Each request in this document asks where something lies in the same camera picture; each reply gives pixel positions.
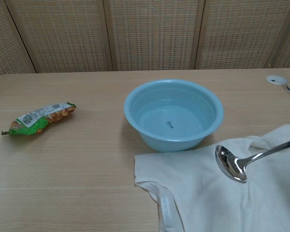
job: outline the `white cloth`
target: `white cloth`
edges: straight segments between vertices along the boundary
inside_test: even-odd
[[[244,158],[288,140],[284,125],[218,144]],[[159,204],[159,231],[290,232],[290,148],[248,165],[241,184],[219,169],[216,145],[135,156],[135,184]]]

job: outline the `light blue plastic bowl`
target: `light blue plastic bowl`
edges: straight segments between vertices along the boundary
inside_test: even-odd
[[[157,80],[137,87],[127,96],[124,113],[145,143],[160,152],[196,146],[223,120],[218,97],[183,80]]]

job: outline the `metal ladle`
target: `metal ladle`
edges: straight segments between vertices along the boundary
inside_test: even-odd
[[[248,164],[287,148],[290,148],[290,141],[285,142],[276,147],[273,147],[269,150],[260,152],[256,155],[240,159],[235,155],[233,155],[232,152],[229,151],[224,146],[217,145],[215,150],[215,157],[219,168],[228,178],[241,183],[246,183],[247,182],[246,166]]]

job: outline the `wooden table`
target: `wooden table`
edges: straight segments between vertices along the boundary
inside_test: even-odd
[[[133,156],[153,152],[123,115],[127,94],[163,78],[197,82],[225,107],[199,146],[290,124],[290,94],[266,75],[290,69],[9,74],[0,77],[0,133],[29,111],[76,111],[34,136],[0,135],[0,232],[157,232],[157,205],[134,186]]]

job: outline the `nutrition label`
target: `nutrition label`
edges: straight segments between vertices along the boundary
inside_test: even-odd
[[[49,105],[44,108],[32,111],[28,114],[22,115],[21,117],[18,118],[18,120],[24,123],[26,127],[31,127],[41,117],[50,115],[56,111],[63,110],[69,107],[71,107],[71,105],[67,103],[58,103],[58,104]]]

